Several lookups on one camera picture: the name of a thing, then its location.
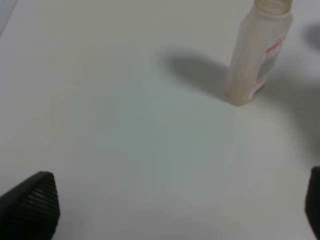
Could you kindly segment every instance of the white backdrop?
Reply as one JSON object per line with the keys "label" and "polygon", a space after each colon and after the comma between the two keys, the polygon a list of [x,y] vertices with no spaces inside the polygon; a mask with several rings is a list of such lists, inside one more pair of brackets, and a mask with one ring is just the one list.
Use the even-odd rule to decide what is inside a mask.
{"label": "white backdrop", "polygon": [[0,192],[55,174],[56,240],[315,239],[320,2],[261,97],[221,85],[252,0],[20,0],[0,38]]}

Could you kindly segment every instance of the textured rubber surface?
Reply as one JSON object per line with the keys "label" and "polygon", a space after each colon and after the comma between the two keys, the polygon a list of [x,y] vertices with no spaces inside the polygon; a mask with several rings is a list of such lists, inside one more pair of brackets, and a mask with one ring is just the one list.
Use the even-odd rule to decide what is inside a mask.
{"label": "textured rubber surface", "polygon": [[315,167],[311,171],[305,213],[316,238],[320,240],[320,167]]}
{"label": "textured rubber surface", "polygon": [[0,240],[51,240],[59,217],[55,177],[38,172],[0,197]]}

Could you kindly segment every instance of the bottle cap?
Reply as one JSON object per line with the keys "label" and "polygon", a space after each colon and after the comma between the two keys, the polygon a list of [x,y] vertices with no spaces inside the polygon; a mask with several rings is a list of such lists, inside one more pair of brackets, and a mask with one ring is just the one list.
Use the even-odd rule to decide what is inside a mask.
{"label": "bottle cap", "polygon": [[290,12],[293,0],[255,0],[255,7],[270,15],[284,15]]}

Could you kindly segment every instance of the black object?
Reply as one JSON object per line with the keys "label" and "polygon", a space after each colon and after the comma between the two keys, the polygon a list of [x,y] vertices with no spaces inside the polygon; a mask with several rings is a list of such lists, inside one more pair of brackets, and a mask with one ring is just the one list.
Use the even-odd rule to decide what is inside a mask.
{"label": "black object", "polygon": [[38,172],[0,197],[0,240],[51,240],[59,217],[55,177]]}
{"label": "black object", "polygon": [[316,238],[320,240],[320,167],[314,167],[311,171],[305,213]]}

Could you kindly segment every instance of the plastic bottle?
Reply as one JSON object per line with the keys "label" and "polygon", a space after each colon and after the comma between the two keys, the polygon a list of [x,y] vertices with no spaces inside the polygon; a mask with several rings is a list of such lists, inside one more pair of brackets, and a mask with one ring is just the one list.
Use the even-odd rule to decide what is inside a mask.
{"label": "plastic bottle", "polygon": [[225,86],[234,105],[264,88],[293,21],[291,6],[292,0],[255,0],[241,23]]}

